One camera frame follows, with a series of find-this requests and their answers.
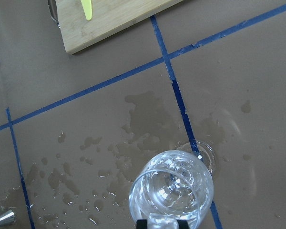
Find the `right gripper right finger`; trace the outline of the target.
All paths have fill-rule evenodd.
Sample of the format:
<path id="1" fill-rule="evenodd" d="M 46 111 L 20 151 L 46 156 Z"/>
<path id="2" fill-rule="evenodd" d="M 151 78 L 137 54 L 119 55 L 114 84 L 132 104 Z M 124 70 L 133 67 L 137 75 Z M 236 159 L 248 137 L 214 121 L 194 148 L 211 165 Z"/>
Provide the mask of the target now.
<path id="1" fill-rule="evenodd" d="M 179 229 L 189 229 L 188 222 L 186 220 L 177 220 Z"/>

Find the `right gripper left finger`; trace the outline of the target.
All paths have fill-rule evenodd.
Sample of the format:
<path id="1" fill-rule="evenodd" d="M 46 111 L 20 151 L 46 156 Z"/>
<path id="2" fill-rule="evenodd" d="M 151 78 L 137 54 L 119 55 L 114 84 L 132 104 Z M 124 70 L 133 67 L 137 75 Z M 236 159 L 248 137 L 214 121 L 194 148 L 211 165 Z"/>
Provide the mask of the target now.
<path id="1" fill-rule="evenodd" d="M 136 229 L 148 229 L 146 219 L 139 219 L 136 221 Z"/>

